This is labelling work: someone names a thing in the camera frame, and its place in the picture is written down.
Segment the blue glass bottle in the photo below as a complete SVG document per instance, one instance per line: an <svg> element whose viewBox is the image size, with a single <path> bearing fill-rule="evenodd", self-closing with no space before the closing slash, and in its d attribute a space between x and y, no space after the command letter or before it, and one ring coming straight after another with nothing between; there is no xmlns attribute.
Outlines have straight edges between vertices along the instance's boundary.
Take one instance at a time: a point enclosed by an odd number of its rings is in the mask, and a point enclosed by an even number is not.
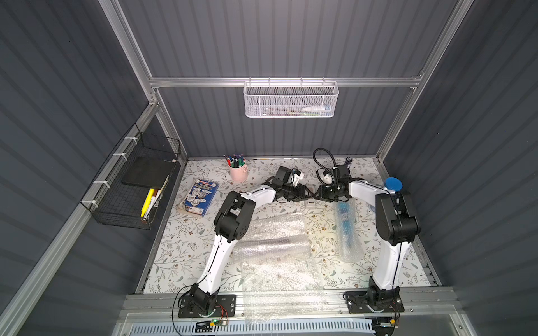
<svg viewBox="0 0 538 336"><path fill-rule="evenodd" d="M356 247L355 208L351 201L338 203L337 215L342 255L351 256Z"/></svg>

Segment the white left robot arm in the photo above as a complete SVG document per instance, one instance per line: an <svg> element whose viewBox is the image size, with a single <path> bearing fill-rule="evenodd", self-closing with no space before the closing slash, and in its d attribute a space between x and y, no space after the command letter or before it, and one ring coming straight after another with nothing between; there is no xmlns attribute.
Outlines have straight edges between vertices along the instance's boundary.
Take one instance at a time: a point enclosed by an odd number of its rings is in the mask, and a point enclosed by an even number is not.
<svg viewBox="0 0 538 336"><path fill-rule="evenodd" d="M224 268L235 245L246 235L255 210L278 200L300 202L313 197L301 183L303 178L299 169L281 166L256 190L227 194L214 219L214 241L203 273L186 293L199 312L209 315L217 305Z"/></svg>

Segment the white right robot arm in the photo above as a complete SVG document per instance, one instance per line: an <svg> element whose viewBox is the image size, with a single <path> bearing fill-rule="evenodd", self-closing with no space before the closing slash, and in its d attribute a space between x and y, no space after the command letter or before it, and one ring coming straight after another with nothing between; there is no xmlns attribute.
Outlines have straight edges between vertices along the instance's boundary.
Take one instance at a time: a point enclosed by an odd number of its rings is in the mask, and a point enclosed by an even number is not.
<svg viewBox="0 0 538 336"><path fill-rule="evenodd" d="M363 178L353 178L350 162L333 167L322 165L319 169L323 174L317 175L321 183L316 192L317 199L326 202L358 199L375 207L375 228L383 243L361 301L372 312L381 313L392 308L397 313L401 302L399 275L403 259L420 233L410 194L403 191L403 183L395 177L386 178L382 187Z"/></svg>

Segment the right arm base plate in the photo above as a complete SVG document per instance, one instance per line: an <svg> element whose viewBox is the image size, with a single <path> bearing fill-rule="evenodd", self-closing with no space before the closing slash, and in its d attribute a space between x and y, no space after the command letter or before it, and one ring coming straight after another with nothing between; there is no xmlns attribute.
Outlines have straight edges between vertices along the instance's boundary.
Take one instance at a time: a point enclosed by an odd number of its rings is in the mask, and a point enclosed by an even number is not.
<svg viewBox="0 0 538 336"><path fill-rule="evenodd" d="M392 291L368 292L346 291L343 299L350 314L403 313L405 307L399 294Z"/></svg>

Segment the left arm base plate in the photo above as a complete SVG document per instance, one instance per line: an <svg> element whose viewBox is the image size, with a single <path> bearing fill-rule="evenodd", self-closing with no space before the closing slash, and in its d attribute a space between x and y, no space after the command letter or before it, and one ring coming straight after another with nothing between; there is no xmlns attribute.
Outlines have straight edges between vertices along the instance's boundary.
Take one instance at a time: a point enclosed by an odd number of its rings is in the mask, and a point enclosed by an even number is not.
<svg viewBox="0 0 538 336"><path fill-rule="evenodd" d="M209 300L205 298L199 300L185 294L178 299L176 306L175 317L180 319L234 317L237 296L218 294L210 297Z"/></svg>

